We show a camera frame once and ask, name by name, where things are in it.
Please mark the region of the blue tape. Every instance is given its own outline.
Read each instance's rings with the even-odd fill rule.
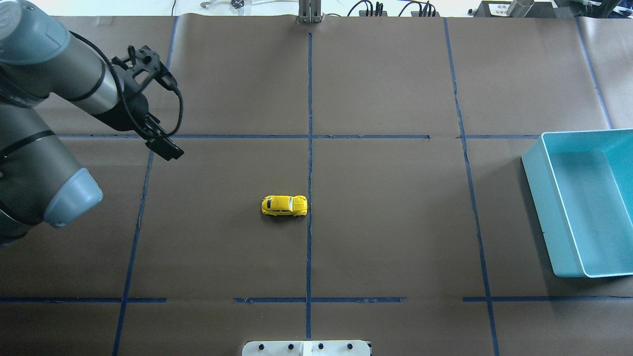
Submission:
[[[633,296],[589,296],[589,295],[571,295],[571,296],[494,296],[494,303],[504,302],[596,302],[596,301],[613,301],[613,300],[631,300]],[[481,296],[468,296],[462,298],[464,303],[482,303],[487,298]]]
[[[308,135],[180,134],[179,139],[307,139]]]
[[[538,139],[541,135],[466,135],[466,139]]]
[[[367,298],[312,298],[313,303],[401,303],[403,296],[367,297]]]
[[[314,135],[315,139],[430,139],[429,135]]]
[[[305,303],[306,298],[233,298],[238,304]]]
[[[605,114],[606,123],[609,126],[609,129],[613,128],[613,123],[611,122],[611,115],[609,115],[609,111],[606,109],[605,99],[602,96],[602,90],[600,90],[600,85],[598,84],[598,78],[596,77],[596,72],[593,69],[593,63],[591,63],[591,58],[589,57],[589,52],[587,50],[587,44],[585,43],[585,35],[582,33],[582,27],[580,26],[580,19],[576,18],[576,27],[578,28],[578,35],[580,36],[580,45],[582,46],[582,52],[585,54],[585,60],[589,65],[589,73],[591,73],[591,79],[593,80],[594,87],[596,88],[596,92],[598,92],[598,99],[600,100],[600,106],[602,107],[602,111]]]
[[[123,298],[0,298],[0,303],[121,303]],[[167,298],[133,298],[128,303],[166,303]]]
[[[233,298],[237,304],[306,303],[306,298]],[[401,303],[403,296],[310,298],[310,303]]]
[[[308,231],[306,251],[306,340],[312,339],[312,32],[308,34]]]
[[[136,257],[136,248],[139,243],[139,235],[141,234],[141,219],[145,210],[145,201],[147,198],[147,182],[149,181],[149,172],[152,169],[154,161],[154,153],[149,152],[147,159],[147,170],[145,171],[145,181],[143,182],[143,192],[141,194],[141,203],[139,204],[139,214],[136,219],[136,229],[134,231],[134,240],[132,241],[132,251],[130,252],[130,262],[127,265],[127,276],[125,278],[125,287],[123,289],[123,300],[121,301],[121,310],[119,311],[119,320],[116,325],[115,345],[112,349],[112,356],[118,355],[118,347],[121,342],[121,332],[123,331],[123,320],[125,319],[125,309],[127,308],[128,295],[130,293],[130,282],[132,280],[132,271],[134,269],[134,258]]]
[[[57,137],[62,139],[140,139],[136,134],[61,134]]]
[[[172,38],[170,39],[170,42],[169,42],[169,53],[167,54],[167,62],[165,63],[165,66],[167,67],[167,69],[169,69],[169,66],[172,64],[173,44],[175,43],[175,39],[176,39],[177,25],[178,25],[178,16],[176,16],[173,19]]]
[[[464,152],[464,162],[466,164],[466,176],[468,178],[468,188],[470,190],[470,202],[472,204],[473,213],[475,214],[475,223],[477,225],[477,241],[479,243],[479,258],[481,261],[481,271],[484,277],[484,289],[486,291],[486,303],[488,306],[488,319],[490,322],[490,333],[492,336],[492,348],[495,356],[499,356],[499,343],[497,341],[497,329],[494,323],[494,313],[492,311],[492,298],[490,294],[490,284],[488,281],[488,271],[486,267],[486,256],[484,255],[484,242],[481,238],[481,227],[479,226],[479,213],[477,211],[477,202],[475,200],[475,187],[473,185],[472,174],[470,172],[470,162],[468,161],[468,147],[466,144],[466,133],[464,130],[464,121],[461,115],[460,102],[457,95],[457,76],[455,75],[455,65],[453,62],[453,50],[451,49],[451,36],[448,31],[448,19],[444,18],[444,32],[446,33],[446,48],[448,50],[448,61],[451,67],[451,77],[453,79],[453,94],[455,96],[455,108],[457,116],[460,119],[460,137],[461,148]]]

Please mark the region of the light blue plastic bin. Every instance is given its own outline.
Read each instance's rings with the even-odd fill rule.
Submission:
[[[558,277],[633,274],[633,129],[545,132],[523,166]]]

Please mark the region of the black cable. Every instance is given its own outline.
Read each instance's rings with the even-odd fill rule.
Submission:
[[[429,11],[429,2],[428,1],[427,1],[426,4],[424,4],[424,8],[422,9],[422,12],[418,13],[418,17],[427,16],[427,11]]]
[[[398,14],[398,17],[400,17],[400,15],[403,14],[404,10],[407,8],[407,6],[411,5],[411,4],[418,4],[420,7],[420,11],[418,12],[418,16],[423,16],[422,13],[424,13],[425,15],[430,15],[431,14],[431,9],[433,11],[433,17],[435,17],[435,12],[436,12],[436,7],[435,5],[431,4],[430,1],[427,1],[425,3],[421,2],[421,1],[415,1],[415,0],[410,0],[405,6],[404,8],[402,8],[402,11],[400,11],[400,14]],[[424,4],[425,8],[427,9],[427,11],[424,11],[422,9],[422,4]]]
[[[422,3],[419,3],[417,1],[409,1],[404,8],[402,8],[402,10],[400,11],[400,13],[398,14],[398,17],[400,17],[400,15],[402,15],[402,13],[404,12],[404,10],[411,4],[418,4],[420,7],[420,13],[422,13]]]
[[[119,100],[123,104],[123,109],[125,110],[125,114],[132,121],[132,123],[134,124],[134,127],[138,130],[139,135],[141,135],[143,138],[162,139],[162,138],[170,137],[171,135],[174,135],[176,132],[178,132],[178,130],[180,129],[180,125],[182,124],[182,115],[184,112],[184,100],[178,88],[174,88],[173,90],[176,96],[178,97],[178,102],[179,102],[178,122],[176,123],[176,128],[170,133],[164,134],[164,135],[156,135],[152,133],[147,133],[139,125],[139,123],[136,122],[136,120],[134,119],[134,116],[132,116],[132,113],[130,112],[130,108],[127,106],[127,100],[125,99],[125,96],[123,95],[123,87],[121,85],[121,79],[119,78],[115,70],[115,65],[112,64],[112,62],[108,59],[108,57],[106,57],[106,55],[94,43],[88,41],[87,39],[83,38],[81,35],[76,34],[75,32],[70,31],[70,33],[73,36],[75,36],[78,40],[82,41],[83,43],[87,44],[90,48],[92,48],[92,50],[94,50],[99,55],[99,57],[101,57],[101,59],[106,63],[106,65],[108,66],[108,69],[110,70],[110,74],[112,74],[112,77],[115,80],[116,95],[118,96]]]
[[[369,0],[360,0],[358,1],[354,6],[352,6],[352,8],[349,10],[348,16],[352,14],[352,11],[354,11],[354,9],[360,5],[361,3],[365,3],[365,6],[369,6],[369,8],[367,9],[367,12],[365,13],[365,16],[369,16],[370,13],[373,13],[373,4],[371,1]]]

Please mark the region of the yellow toy car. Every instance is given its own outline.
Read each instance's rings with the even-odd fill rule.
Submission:
[[[264,215],[305,216],[308,213],[308,199],[303,195],[269,195],[261,201]]]

